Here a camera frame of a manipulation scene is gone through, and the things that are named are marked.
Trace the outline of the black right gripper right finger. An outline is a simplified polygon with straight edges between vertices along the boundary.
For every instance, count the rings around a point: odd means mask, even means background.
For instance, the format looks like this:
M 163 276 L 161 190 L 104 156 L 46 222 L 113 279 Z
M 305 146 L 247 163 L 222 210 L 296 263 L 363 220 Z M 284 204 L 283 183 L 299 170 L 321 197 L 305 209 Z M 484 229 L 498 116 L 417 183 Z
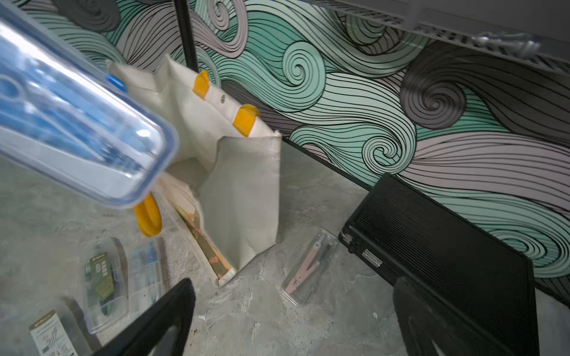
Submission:
M 407 277 L 396 281 L 393 304 L 409 355 L 512 354 Z

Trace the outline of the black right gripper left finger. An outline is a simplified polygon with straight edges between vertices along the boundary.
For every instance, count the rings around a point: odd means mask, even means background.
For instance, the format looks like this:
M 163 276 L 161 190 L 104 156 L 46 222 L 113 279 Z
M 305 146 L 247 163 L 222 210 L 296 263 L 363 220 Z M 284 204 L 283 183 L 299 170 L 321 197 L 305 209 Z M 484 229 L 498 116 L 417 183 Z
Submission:
M 182 279 L 95 355 L 182 355 L 191 329 L 196 296 Z

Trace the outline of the green label compass case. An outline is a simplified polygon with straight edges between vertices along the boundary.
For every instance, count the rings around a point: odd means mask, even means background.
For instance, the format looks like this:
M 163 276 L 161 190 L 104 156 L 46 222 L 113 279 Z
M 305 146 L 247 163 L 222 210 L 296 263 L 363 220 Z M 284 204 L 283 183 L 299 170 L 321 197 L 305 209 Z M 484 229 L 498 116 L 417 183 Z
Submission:
M 83 253 L 83 315 L 89 333 L 96 334 L 123 319 L 129 310 L 126 281 L 117 244 L 98 238 Z

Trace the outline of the pink compass clear case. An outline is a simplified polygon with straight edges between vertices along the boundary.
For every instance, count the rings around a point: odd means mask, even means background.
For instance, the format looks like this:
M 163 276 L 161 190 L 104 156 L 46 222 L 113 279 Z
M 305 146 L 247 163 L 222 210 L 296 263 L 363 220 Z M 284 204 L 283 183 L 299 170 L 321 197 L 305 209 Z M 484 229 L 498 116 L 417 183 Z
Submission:
M 338 239 L 325 229 L 317 231 L 281 285 L 281 294 L 294 306 L 302 306 L 316 290 L 338 245 Z

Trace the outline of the white label compass case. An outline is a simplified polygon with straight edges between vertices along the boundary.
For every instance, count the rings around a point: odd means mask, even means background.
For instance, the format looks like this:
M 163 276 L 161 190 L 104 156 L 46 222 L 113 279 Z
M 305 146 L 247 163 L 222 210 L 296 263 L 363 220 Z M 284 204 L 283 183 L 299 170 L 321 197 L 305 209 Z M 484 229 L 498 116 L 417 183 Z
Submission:
M 36 355 L 92 355 L 93 341 L 79 312 L 63 298 L 50 298 L 29 309 L 25 322 Z

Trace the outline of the white canvas tote bag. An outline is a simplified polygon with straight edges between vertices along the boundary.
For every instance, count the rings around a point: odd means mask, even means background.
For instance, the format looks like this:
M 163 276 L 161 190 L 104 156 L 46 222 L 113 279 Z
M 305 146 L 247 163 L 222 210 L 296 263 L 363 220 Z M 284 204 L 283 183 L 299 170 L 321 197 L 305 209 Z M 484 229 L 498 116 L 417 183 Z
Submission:
M 180 151 L 154 191 L 189 228 L 207 277 L 224 286 L 276 244 L 281 135 L 216 86 L 165 56 L 150 73 L 109 62 L 128 93 L 177 130 Z

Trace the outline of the blue miffy compass case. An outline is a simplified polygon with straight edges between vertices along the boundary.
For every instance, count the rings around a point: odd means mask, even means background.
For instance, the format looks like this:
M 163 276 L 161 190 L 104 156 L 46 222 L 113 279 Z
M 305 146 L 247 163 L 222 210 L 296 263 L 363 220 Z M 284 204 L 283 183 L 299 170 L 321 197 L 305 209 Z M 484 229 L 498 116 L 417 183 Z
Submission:
M 117 77 L 1 3 L 1 155 L 116 209 L 135 206 L 179 137 Z

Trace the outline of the blue compass frosted case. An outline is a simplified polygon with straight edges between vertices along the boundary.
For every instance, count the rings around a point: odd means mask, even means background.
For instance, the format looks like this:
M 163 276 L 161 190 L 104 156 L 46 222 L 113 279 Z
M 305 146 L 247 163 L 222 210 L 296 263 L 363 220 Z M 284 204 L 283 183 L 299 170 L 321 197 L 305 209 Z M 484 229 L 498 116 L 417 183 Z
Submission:
M 147 239 L 129 247 L 128 292 L 130 321 L 134 321 L 165 294 L 161 254 L 156 239 Z

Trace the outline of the black ribbed hard case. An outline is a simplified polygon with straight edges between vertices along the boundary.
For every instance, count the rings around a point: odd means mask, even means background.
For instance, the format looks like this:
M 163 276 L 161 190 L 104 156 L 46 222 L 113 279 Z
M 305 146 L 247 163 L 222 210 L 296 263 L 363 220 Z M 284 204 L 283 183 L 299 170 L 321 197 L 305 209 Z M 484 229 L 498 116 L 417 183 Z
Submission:
M 391 286 L 407 277 L 511 355 L 538 355 L 531 261 L 391 174 L 342 227 L 339 241 Z

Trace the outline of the black frame post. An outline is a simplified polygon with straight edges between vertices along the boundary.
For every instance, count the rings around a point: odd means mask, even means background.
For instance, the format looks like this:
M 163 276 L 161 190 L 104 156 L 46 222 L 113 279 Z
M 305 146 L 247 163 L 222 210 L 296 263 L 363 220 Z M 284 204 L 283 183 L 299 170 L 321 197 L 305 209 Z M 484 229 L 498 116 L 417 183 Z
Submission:
M 197 73 L 199 71 L 199 65 L 194 43 L 194 36 L 192 32 L 188 2 L 186 0 L 174 0 L 174 5 L 180 30 L 183 53 L 186 60 L 186 66 Z

